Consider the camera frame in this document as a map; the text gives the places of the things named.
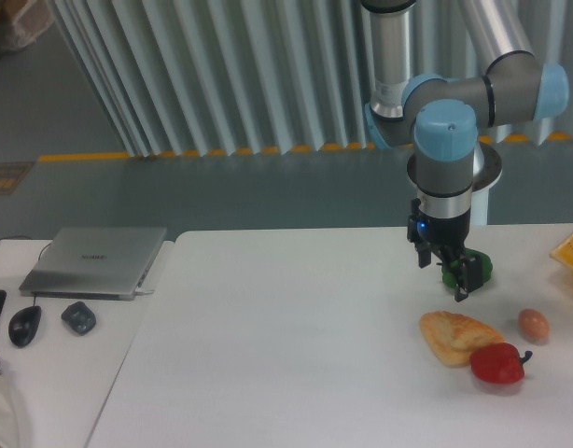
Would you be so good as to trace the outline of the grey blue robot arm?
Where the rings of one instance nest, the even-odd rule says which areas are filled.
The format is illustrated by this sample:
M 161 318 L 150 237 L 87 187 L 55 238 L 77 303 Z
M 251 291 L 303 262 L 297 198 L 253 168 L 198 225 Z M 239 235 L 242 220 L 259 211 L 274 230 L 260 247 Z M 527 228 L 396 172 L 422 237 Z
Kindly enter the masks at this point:
M 478 131 L 562 114 L 569 100 L 565 69 L 540 63 L 514 9 L 505 1 L 463 1 L 459 7 L 483 74 L 461 80 L 412 72 L 410 1 L 367 1 L 375 87 L 367 119 L 377 145 L 410 143 L 417 194 L 407 238 L 420 267 L 433 259 L 463 301 L 483 286 L 482 257 L 465 246 Z

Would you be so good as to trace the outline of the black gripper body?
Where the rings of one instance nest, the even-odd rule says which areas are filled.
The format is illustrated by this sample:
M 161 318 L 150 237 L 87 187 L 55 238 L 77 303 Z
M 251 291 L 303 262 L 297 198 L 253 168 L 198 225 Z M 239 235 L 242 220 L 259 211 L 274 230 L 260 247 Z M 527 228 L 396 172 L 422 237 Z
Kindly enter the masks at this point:
M 469 223 L 469 210 L 457 217 L 431 217 L 420 210 L 420 200 L 413 199 L 407 224 L 407 239 L 413 244 L 428 242 L 431 255 L 435 254 L 441 261 L 454 261 L 465 254 Z

